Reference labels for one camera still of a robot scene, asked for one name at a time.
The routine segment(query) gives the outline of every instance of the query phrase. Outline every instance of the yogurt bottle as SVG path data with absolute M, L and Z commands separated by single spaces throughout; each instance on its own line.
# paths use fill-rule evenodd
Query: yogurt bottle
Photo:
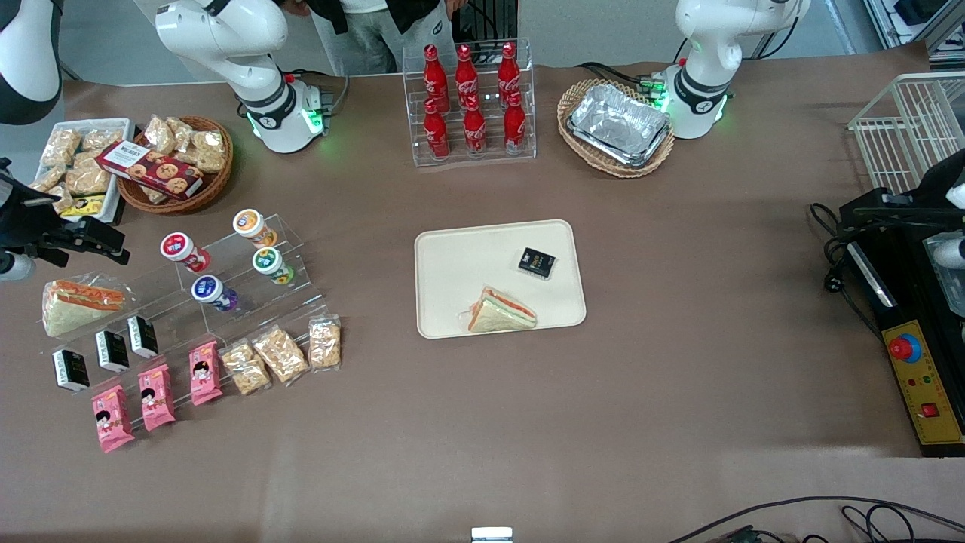
M 251 258 L 255 271 L 267 275 L 276 285 L 287 285 L 295 279 L 295 268 L 285 264 L 282 253 L 275 247 L 265 247 L 255 251 Z
M 168 234 L 161 240 L 161 254 L 173 262 L 180 262 L 194 273 L 201 273 L 211 263 L 211 255 L 195 246 L 182 232 Z
M 234 216 L 232 226 L 239 236 L 259 249 L 274 246 L 278 242 L 278 233 L 264 223 L 264 217 L 256 210 L 239 211 Z
M 191 285 L 191 294 L 201 303 L 209 303 L 218 311 L 231 311 L 238 304 L 238 294 L 214 275 L 202 275 Z

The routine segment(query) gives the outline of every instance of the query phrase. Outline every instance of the brown paper tablecloth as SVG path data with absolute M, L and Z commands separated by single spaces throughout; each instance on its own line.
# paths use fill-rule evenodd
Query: brown paper tablecloth
M 128 210 L 125 269 L 77 255 L 0 286 L 0 533 L 425 542 L 510 525 L 520 542 L 659 542 L 759 501 L 848 493 L 960 518 L 965 464 L 917 458 L 882 349 L 821 289 L 824 236 L 807 219 L 812 201 L 836 208 L 868 188 L 845 123 L 895 75 L 926 69 L 918 46 L 745 63 L 713 131 L 630 182 L 556 132 L 580 70 L 538 70 L 536 160 L 445 171 L 413 166 L 398 77 L 353 80 L 332 134 L 293 156 L 255 139 L 226 85 L 69 84 L 72 119 L 224 123 L 234 176 L 198 214 Z M 210 243 L 249 206 L 307 242 L 344 317 L 342 371 L 180 410 L 187 420 L 101 453 L 89 402 L 57 389 L 38 355 L 42 284 L 95 268 L 136 277 L 162 264 L 165 233 Z M 418 334 L 416 236 L 548 218 L 573 226 L 584 324 Z M 831 504 L 746 521 L 844 537 Z

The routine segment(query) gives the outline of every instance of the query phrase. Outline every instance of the coca-cola bottle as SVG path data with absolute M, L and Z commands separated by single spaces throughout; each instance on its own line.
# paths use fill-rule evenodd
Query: coca-cola bottle
M 526 113 L 523 112 L 523 96 L 517 90 L 506 98 L 507 109 L 503 117 L 506 131 L 504 143 L 507 155 L 519 155 L 526 146 Z
M 428 97 L 435 101 L 439 113 L 449 113 L 449 82 L 446 71 L 439 64 L 439 50 L 435 45 L 426 45 L 426 70 L 423 77 L 426 80 Z
M 475 94 L 466 97 L 466 115 L 462 118 L 466 133 L 466 149 L 470 157 L 485 154 L 485 118 L 480 113 L 480 98 Z
M 461 44 L 455 55 L 459 64 L 455 67 L 455 86 L 459 91 L 459 106 L 466 108 L 466 97 L 475 96 L 480 88 L 480 77 L 473 66 L 473 51 L 469 45 Z
M 519 90 L 519 66 L 516 65 L 516 44 L 503 43 L 503 63 L 499 65 L 499 104 L 507 107 L 507 99 Z
M 426 120 L 423 126 L 426 127 L 426 140 L 432 151 L 432 158 L 441 162 L 449 156 L 449 138 L 446 137 L 446 121 L 439 115 L 438 103 L 432 98 L 426 99 Z

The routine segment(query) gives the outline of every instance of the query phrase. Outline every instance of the clear acrylic rack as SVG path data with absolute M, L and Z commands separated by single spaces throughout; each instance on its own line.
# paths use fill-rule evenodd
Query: clear acrylic rack
M 526 141 L 519 155 L 509 155 L 503 143 L 506 134 L 503 128 L 505 110 L 499 104 L 499 65 L 503 60 L 503 43 L 516 43 L 516 64 L 519 65 L 519 90 L 523 97 L 523 111 L 526 112 Z M 472 47 L 473 64 L 479 74 L 480 111 L 485 117 L 486 124 L 486 154 L 482 157 L 470 157 L 466 149 L 462 128 L 462 111 L 455 92 L 455 66 L 457 59 L 455 50 L 439 51 L 439 62 L 446 70 L 449 81 L 449 113 L 443 118 L 446 121 L 446 132 L 449 134 L 449 156 L 442 161 L 436 160 L 426 142 L 426 130 L 423 121 L 426 118 L 425 102 L 428 97 L 423 71 L 426 68 L 426 58 L 422 49 L 405 47 L 402 50 L 402 84 L 405 89 L 405 107 L 408 113 L 409 136 L 412 140 L 412 159 L 416 166 L 441 166 L 464 162 L 491 162 L 502 160 L 519 160 L 521 158 L 536 158 L 537 155 L 537 125 L 536 125 L 536 81 L 533 72 L 533 55 L 530 42 L 526 38 L 515 40 L 489 40 L 485 42 L 468 43 Z

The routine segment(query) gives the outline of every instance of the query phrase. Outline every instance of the gray floor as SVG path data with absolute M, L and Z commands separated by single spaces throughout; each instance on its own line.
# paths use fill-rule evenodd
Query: gray floor
M 61 58 L 82 79 L 110 85 L 217 80 L 161 44 L 151 23 L 165 0 L 68 0 L 61 25 Z M 672 0 L 523 0 L 519 34 L 531 39 L 539 64 L 573 66 L 595 60 L 627 64 L 670 61 L 682 37 Z M 753 48 L 756 39 L 742 42 Z M 865 53 L 880 48 L 862 0 L 812 0 L 793 37 L 775 58 Z M 284 70 L 328 71 L 312 21 L 289 16 L 289 39 L 274 55 Z M 50 127 L 62 108 L 29 127 L 0 126 L 0 155 L 31 180 Z

